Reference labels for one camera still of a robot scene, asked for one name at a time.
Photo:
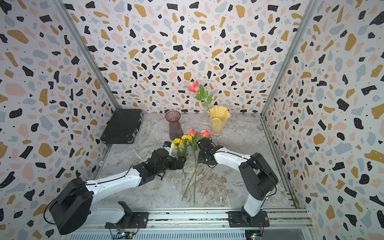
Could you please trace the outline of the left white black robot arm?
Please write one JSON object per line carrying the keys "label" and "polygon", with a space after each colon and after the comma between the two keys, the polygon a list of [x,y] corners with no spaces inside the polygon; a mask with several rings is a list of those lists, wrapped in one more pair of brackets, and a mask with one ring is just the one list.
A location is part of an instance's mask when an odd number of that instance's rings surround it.
{"label": "left white black robot arm", "polygon": [[133,211],[124,202],[101,204],[100,200],[126,189],[142,186],[155,177],[163,178],[168,170],[181,170],[185,157],[172,157],[166,149],[157,149],[151,157],[129,170],[103,179],[71,180],[48,207],[61,235],[75,232],[84,225],[107,224],[112,228],[128,227]]}

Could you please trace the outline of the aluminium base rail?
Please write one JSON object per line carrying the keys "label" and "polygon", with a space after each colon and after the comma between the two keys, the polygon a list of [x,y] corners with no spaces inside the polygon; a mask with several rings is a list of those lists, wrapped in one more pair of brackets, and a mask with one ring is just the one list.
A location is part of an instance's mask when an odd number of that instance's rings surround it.
{"label": "aluminium base rail", "polygon": [[246,240],[245,231],[256,230],[262,240],[315,240],[314,227],[304,209],[266,208],[261,221],[252,227],[240,223],[235,209],[154,209],[134,211],[128,228],[111,228],[106,224],[84,226],[60,236],[61,240],[115,240],[118,229],[135,232],[132,240]]}

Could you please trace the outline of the green circuit board left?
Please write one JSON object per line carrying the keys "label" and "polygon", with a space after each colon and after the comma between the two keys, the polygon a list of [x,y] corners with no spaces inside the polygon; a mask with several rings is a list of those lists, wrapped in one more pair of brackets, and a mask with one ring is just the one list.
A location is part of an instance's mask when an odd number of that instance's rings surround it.
{"label": "green circuit board left", "polygon": [[123,231],[118,229],[115,234],[115,240],[132,240],[135,235],[135,232]]}

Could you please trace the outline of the aluminium frame post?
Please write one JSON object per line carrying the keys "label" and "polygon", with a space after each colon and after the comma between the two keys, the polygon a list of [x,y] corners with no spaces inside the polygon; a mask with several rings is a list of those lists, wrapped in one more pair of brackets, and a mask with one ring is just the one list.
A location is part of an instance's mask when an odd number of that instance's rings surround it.
{"label": "aluminium frame post", "polygon": [[91,71],[96,75],[96,78],[98,79],[101,87],[103,88],[106,96],[110,100],[112,106],[117,110],[120,109],[120,106],[114,97],[107,81],[105,80],[102,72],[100,71],[97,63],[95,62],[94,58],[92,57],[86,43],[83,41],[81,34],[79,33],[76,25],[74,24],[74,21],[72,20],[70,14],[67,12],[67,9],[63,3],[63,1],[57,1],[52,0],[51,1],[54,8],[58,12],[59,16],[63,20],[64,24],[66,25],[68,31],[71,33],[73,40],[76,42],[77,46],[79,47],[80,52],[84,56],[86,62],[88,63]]}
{"label": "aluminium frame post", "polygon": [[288,49],[288,52],[284,58],[283,64],[281,66],[281,69],[277,75],[277,79],[275,83],[273,84],[270,94],[267,98],[267,101],[265,103],[265,106],[261,112],[261,118],[263,119],[267,113],[268,113],[268,108],[272,105],[272,101],[274,99],[275,93],[278,91],[278,87],[283,81],[283,78],[286,74],[286,71],[288,70],[288,67],[290,65],[291,59],[294,57],[294,54],[299,46],[300,40],[306,30],[307,24],[310,21],[311,16],[313,15],[317,5],[318,5],[318,0],[311,0],[309,1],[309,4],[304,12],[303,19],[301,20],[301,23],[298,27],[297,33],[295,34],[293,41],[291,43],[290,48]]}

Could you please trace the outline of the yellow carnation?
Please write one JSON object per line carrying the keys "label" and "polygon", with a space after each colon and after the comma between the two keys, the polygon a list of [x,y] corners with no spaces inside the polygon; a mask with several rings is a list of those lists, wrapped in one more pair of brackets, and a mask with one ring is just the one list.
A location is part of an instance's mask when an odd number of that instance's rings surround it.
{"label": "yellow carnation", "polygon": [[191,146],[193,141],[193,137],[190,135],[183,135],[182,136],[182,156],[187,157],[188,156],[188,148]]}
{"label": "yellow carnation", "polygon": [[183,192],[182,199],[184,199],[185,194],[186,194],[186,190],[188,188],[185,185],[185,183],[187,182],[187,177],[186,177],[186,173],[184,170],[184,165],[186,163],[187,158],[182,156],[182,145],[183,145],[182,138],[174,139],[172,143],[173,143],[175,149],[177,150],[178,161],[180,162],[180,165],[182,168],[182,192]]}

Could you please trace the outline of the yellow ruffled glass vase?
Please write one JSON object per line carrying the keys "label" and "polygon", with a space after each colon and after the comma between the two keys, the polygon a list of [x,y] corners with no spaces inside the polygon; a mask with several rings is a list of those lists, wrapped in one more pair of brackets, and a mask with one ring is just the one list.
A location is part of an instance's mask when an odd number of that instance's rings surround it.
{"label": "yellow ruffled glass vase", "polygon": [[226,107],[222,106],[214,106],[211,108],[209,115],[213,129],[213,138],[219,139],[222,136],[222,130],[232,115]]}

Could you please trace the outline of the right aluminium frame post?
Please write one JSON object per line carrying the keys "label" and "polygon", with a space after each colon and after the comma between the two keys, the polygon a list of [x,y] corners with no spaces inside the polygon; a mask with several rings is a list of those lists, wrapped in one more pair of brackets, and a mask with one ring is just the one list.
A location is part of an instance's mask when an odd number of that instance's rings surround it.
{"label": "right aluminium frame post", "polygon": [[301,20],[301,23],[298,27],[297,33],[295,34],[293,41],[291,43],[290,48],[288,49],[288,52],[284,58],[283,64],[281,66],[281,69],[277,75],[277,79],[275,83],[273,84],[270,94],[267,98],[267,101],[265,103],[265,106],[261,112],[261,118],[263,119],[267,113],[268,113],[268,108],[272,105],[272,101],[274,99],[275,93],[278,91],[278,87],[283,81],[283,78],[286,74],[286,71],[288,70],[288,67],[290,65],[291,59],[294,57],[294,54],[299,46],[300,40],[306,30],[307,24],[310,21],[311,16],[313,15],[317,5],[318,5],[318,0],[311,0],[309,1],[309,4],[304,12],[303,19]]}

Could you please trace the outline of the circuit board right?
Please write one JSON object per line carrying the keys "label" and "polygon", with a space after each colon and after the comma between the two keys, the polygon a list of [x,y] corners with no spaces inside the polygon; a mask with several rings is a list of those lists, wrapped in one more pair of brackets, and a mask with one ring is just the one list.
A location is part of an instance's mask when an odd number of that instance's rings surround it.
{"label": "circuit board right", "polygon": [[262,234],[260,231],[247,230],[245,231],[246,240],[262,240]]}

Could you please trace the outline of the black briefcase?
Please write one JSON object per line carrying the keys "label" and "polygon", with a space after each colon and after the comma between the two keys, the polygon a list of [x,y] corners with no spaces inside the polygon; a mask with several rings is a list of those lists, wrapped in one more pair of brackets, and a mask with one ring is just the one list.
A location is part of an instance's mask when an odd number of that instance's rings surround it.
{"label": "black briefcase", "polygon": [[113,113],[101,136],[104,144],[133,144],[142,126],[143,112],[139,109],[121,109]]}

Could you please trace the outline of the purple glass vase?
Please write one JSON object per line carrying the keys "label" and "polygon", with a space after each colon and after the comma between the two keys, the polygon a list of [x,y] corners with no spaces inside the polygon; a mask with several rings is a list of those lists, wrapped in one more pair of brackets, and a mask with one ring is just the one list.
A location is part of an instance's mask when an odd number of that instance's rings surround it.
{"label": "purple glass vase", "polygon": [[169,123],[169,137],[173,141],[174,139],[180,139],[183,135],[183,129],[180,124],[181,113],[178,111],[169,111],[165,115],[165,119]]}

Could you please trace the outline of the left aluminium frame post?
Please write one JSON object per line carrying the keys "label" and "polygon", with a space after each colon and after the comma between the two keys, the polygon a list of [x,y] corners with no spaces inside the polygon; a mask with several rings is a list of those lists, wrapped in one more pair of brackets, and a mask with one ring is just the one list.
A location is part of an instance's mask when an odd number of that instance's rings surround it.
{"label": "left aluminium frame post", "polygon": [[105,80],[102,72],[100,71],[97,63],[95,62],[94,58],[92,57],[86,43],[83,41],[81,34],[79,33],[76,25],[74,24],[74,21],[72,20],[70,14],[67,12],[67,9],[63,3],[63,1],[57,1],[52,0],[51,1],[54,8],[58,12],[59,16],[63,20],[64,24],[66,25],[68,31],[71,33],[73,40],[76,42],[77,46],[79,47],[80,52],[84,56],[86,62],[88,63],[91,71],[96,75],[96,78],[98,79],[101,87],[103,88],[106,96],[110,100],[112,106],[117,110],[120,109],[120,106],[114,97],[107,81]]}

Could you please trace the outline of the pink rose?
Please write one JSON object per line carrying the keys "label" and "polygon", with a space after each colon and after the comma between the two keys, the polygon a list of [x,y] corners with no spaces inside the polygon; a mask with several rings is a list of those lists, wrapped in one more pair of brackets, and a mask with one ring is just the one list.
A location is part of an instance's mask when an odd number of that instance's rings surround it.
{"label": "pink rose", "polygon": [[188,181],[188,184],[187,184],[188,188],[186,190],[186,194],[185,194],[184,199],[187,197],[187,193],[188,193],[190,185],[192,185],[192,187],[193,187],[193,200],[194,200],[194,204],[195,204],[196,203],[197,170],[198,170],[198,156],[197,156],[197,151],[198,151],[198,146],[197,146],[198,134],[197,134],[197,132],[194,129],[189,129],[187,131],[186,135],[190,135],[190,136],[193,137],[193,141],[192,141],[191,146],[188,148],[188,152],[189,152],[189,150],[192,152],[192,156],[193,156],[193,159],[194,159],[193,160],[193,164],[194,164],[194,168],[195,169],[194,169],[193,173],[191,174],[191,177],[190,177],[190,179]]}
{"label": "pink rose", "polygon": [[204,86],[199,83],[199,81],[191,82],[188,87],[188,91],[195,93],[195,99],[202,103],[202,106],[211,112],[211,104],[213,101],[213,94],[209,94],[205,90]]}
{"label": "pink rose", "polygon": [[200,137],[202,138],[210,138],[211,137],[211,132],[209,130],[202,130],[199,134]]}

